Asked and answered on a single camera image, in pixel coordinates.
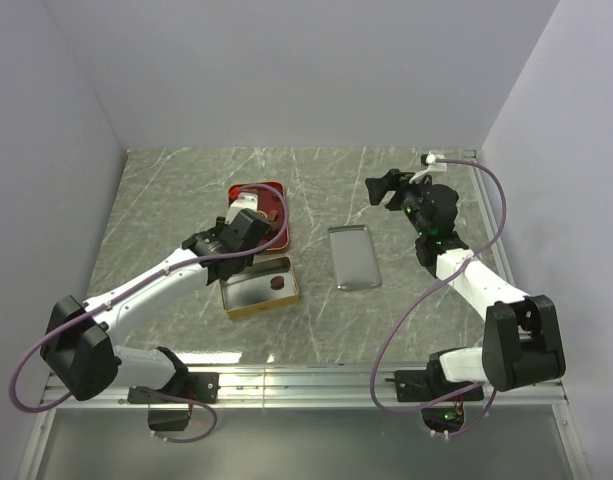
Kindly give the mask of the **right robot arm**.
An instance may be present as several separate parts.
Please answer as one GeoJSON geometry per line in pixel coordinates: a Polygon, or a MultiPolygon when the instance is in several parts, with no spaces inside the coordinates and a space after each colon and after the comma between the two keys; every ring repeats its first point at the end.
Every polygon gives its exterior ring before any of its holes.
{"type": "Polygon", "coordinates": [[[509,391],[561,378],[566,361],[556,307],[545,295],[531,296],[480,261],[455,228],[458,193],[428,173],[389,170],[365,181],[369,201],[405,214],[417,233],[419,263],[451,287],[483,319],[481,346],[430,356],[429,393],[448,399],[463,383],[488,383],[509,391]]]}

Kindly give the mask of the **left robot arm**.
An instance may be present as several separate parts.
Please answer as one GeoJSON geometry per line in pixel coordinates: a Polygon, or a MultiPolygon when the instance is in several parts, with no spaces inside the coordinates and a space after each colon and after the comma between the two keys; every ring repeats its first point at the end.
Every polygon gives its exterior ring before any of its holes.
{"type": "Polygon", "coordinates": [[[175,300],[250,266],[270,223],[251,209],[192,234],[148,271],[84,302],[68,295],[53,307],[40,355],[69,393],[89,400],[110,386],[148,387],[163,401],[187,389],[187,368],[171,350],[124,347],[128,335],[175,300]]]}

